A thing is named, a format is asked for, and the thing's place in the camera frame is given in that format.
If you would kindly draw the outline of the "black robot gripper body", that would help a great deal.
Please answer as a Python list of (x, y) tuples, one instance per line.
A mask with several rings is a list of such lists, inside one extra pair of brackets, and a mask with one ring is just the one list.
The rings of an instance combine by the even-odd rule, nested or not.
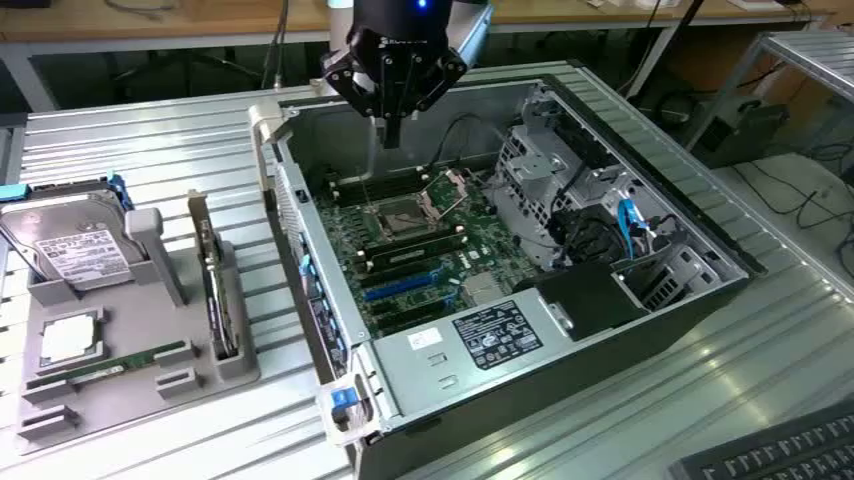
[(450, 47), (450, 1), (356, 1), (347, 35), (348, 51), (370, 79), (382, 87), (386, 110), (392, 113), (394, 84), (406, 71), (412, 49), (443, 52)]

